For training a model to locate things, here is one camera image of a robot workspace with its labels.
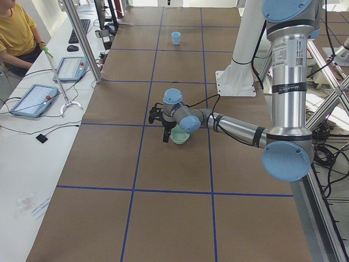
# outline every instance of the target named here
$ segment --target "keyboard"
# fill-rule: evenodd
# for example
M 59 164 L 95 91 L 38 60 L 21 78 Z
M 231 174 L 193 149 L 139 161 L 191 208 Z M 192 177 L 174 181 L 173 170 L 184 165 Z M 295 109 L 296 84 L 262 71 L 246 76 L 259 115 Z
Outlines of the keyboard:
M 80 22 L 81 22 L 83 31 L 85 32 L 85 34 L 87 34 L 90 19 L 80 19 Z M 77 39 L 77 36 L 76 36 L 74 30 L 72 30 L 68 43 L 69 44 L 77 44 L 78 42 L 79 42 L 79 40 Z

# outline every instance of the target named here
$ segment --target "person's hand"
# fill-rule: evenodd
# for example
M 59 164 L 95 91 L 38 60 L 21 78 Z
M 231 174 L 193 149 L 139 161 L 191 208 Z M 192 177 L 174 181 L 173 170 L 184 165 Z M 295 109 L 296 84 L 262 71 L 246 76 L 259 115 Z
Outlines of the person's hand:
M 42 41 L 42 42 L 39 43 L 39 47 L 40 47 L 41 50 L 43 49 L 44 46 L 46 46 L 45 42 Z

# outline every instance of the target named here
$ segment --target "black mouse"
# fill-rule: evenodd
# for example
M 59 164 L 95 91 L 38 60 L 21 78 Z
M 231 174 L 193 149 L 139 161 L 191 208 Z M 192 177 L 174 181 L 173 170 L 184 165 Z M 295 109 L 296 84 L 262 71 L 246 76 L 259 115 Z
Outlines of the black mouse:
M 67 47 L 67 51 L 68 52 L 75 52 L 75 51 L 78 51 L 79 50 L 79 47 L 76 46 L 76 45 L 68 45 Z

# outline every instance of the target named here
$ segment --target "tablet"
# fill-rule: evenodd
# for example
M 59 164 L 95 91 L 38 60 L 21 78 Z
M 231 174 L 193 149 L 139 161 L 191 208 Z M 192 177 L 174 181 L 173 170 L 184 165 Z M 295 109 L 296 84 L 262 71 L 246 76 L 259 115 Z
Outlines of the tablet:
M 38 117 L 45 112 L 57 94 L 57 87 L 34 84 L 10 112 L 17 116 Z
M 86 72 L 87 60 L 85 57 L 63 57 L 58 65 L 57 74 L 61 82 L 76 82 Z

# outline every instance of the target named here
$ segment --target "black shorts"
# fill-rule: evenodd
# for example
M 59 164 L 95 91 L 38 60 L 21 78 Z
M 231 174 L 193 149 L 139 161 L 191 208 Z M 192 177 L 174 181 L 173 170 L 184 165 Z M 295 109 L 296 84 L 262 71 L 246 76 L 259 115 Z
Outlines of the black shorts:
M 37 45 L 35 47 L 35 49 L 30 52 L 27 53 L 25 55 L 21 55 L 21 56 L 17 56 L 17 58 L 24 60 L 26 62 L 29 63 L 34 63 L 35 60 L 38 58 L 39 54 L 41 53 L 41 49 L 40 46 Z M 17 67 L 15 65 L 9 64 L 9 63 L 4 63 L 5 66 L 9 69 L 9 71 L 11 71 L 12 73 L 20 76 L 20 77 L 24 77 L 26 75 L 26 73 L 28 72 L 29 69 L 26 68 L 22 68 L 22 67 Z

